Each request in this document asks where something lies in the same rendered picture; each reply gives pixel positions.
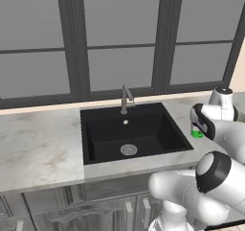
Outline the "green mug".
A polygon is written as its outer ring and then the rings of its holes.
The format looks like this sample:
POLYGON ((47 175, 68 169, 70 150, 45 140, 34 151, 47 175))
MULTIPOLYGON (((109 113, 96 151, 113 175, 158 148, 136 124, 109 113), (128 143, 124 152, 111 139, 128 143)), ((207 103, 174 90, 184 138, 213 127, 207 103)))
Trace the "green mug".
POLYGON ((193 138, 202 138, 204 136, 201 130, 194 124, 190 125, 190 134, 193 138))

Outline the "dark framed window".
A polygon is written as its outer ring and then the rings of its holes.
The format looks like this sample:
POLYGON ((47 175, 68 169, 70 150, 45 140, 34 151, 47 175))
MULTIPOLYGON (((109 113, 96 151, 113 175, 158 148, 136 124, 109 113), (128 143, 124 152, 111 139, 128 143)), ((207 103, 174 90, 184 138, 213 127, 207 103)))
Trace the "dark framed window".
POLYGON ((230 84, 245 0, 0 0, 0 108, 230 84))

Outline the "black sink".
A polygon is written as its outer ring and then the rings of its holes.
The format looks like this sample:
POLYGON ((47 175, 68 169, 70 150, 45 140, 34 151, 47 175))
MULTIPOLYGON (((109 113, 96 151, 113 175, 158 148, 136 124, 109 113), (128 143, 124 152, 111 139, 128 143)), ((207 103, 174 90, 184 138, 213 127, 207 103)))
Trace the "black sink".
POLYGON ((193 150, 162 103, 81 110, 85 165, 193 150))

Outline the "grey cabinet door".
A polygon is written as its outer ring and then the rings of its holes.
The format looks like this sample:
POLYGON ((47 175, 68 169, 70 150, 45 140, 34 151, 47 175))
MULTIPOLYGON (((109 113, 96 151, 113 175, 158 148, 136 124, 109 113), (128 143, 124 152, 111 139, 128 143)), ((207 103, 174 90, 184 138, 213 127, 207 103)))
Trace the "grey cabinet door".
POLYGON ((19 221, 23 231, 35 231, 23 195, 0 196, 0 231, 16 231, 19 221))
POLYGON ((160 199, 154 198, 151 194, 143 194, 137 196, 137 205, 136 205, 136 215, 135 215, 135 231, 147 231, 143 228, 143 218, 144 218, 144 204, 143 199, 148 198, 151 211, 149 225, 158 217, 162 210, 162 201, 160 199))
POLYGON ((125 203, 133 208, 133 196, 103 201, 75 202, 67 208, 31 214, 36 231, 126 231, 125 203))

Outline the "grey metal tap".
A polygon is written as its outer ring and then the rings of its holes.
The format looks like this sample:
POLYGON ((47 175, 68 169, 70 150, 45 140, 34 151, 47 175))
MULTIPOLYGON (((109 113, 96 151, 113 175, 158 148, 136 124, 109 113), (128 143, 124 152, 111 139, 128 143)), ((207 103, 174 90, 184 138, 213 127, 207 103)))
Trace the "grey metal tap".
POLYGON ((127 113, 127 109, 129 107, 134 107, 134 97, 131 94, 129 88, 126 84, 122 86, 122 108, 121 108, 121 114, 125 115, 127 113))

